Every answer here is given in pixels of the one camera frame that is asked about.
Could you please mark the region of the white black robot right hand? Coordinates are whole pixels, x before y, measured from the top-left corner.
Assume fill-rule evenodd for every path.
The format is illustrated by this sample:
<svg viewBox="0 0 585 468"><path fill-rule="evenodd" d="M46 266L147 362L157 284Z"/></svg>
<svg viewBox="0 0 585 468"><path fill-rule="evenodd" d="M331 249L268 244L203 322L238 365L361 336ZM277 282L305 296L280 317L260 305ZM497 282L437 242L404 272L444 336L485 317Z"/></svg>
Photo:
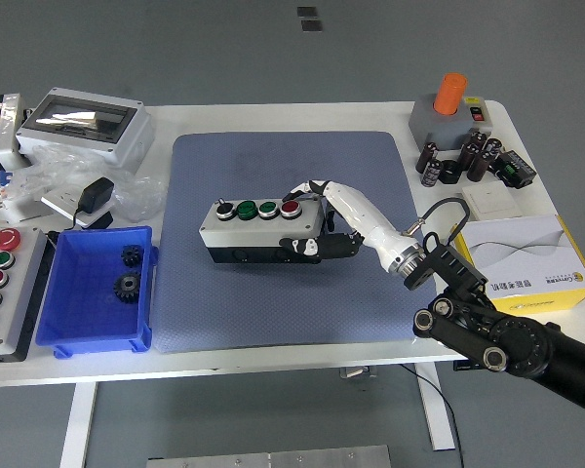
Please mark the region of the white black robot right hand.
<svg viewBox="0 0 585 468"><path fill-rule="evenodd" d="M352 228L351 234L324 234L314 238L283 238L279 245L296 254L322 259L355 255L364 244L375 249L382 268L404 277L418 265L423 254L417 240L397 231L381 211L359 190L334 181L309 180L283 198L285 202L303 193L325 197Z"/></svg>

